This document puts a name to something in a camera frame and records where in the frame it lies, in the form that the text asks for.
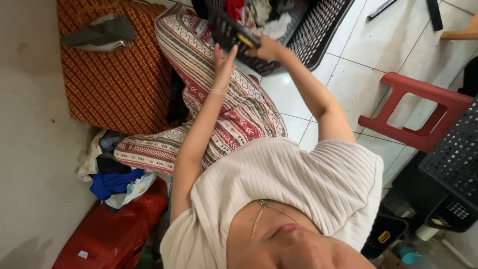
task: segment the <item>orange patterned cushion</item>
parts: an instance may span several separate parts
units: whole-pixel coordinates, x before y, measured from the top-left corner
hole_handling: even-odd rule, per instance
[[[62,35],[112,12],[127,15],[136,34],[131,48],[115,52],[61,47],[71,117],[131,135],[175,127],[166,123],[171,65],[154,34],[166,7],[129,0],[58,0],[57,7]]]

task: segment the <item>white wall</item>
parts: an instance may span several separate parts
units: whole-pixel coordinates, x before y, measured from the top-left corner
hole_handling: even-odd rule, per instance
[[[2,1],[0,46],[0,268],[51,268],[95,200],[75,178],[88,126],[69,117],[56,1]]]

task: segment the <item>lips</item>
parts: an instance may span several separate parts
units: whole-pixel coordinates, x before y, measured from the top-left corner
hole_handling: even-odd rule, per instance
[[[282,232],[285,232],[285,231],[289,231],[289,230],[293,230],[293,229],[300,229],[300,228],[303,228],[302,225],[300,224],[297,224],[297,223],[291,223],[291,224],[285,224],[285,225],[282,225],[281,227],[279,227],[279,229],[277,229],[274,234],[271,236],[270,239],[274,238],[274,236],[276,236],[277,234],[279,233],[282,233]]]

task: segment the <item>pendant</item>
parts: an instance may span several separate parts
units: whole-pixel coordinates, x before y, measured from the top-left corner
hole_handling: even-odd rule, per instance
[[[258,203],[261,206],[266,206],[269,203],[269,199],[260,199]]]

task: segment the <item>striped pants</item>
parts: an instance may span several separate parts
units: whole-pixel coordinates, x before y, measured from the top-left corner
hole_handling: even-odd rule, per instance
[[[163,53],[186,87],[183,99],[193,118],[159,134],[133,135],[115,149],[115,158],[126,165],[172,174],[181,143],[191,128],[214,80],[213,47],[199,36],[209,36],[206,21],[176,14],[158,18],[156,37]],[[237,147],[260,137],[287,136],[284,122],[265,91],[247,74],[234,70],[229,92],[219,112],[202,160],[203,169]]]

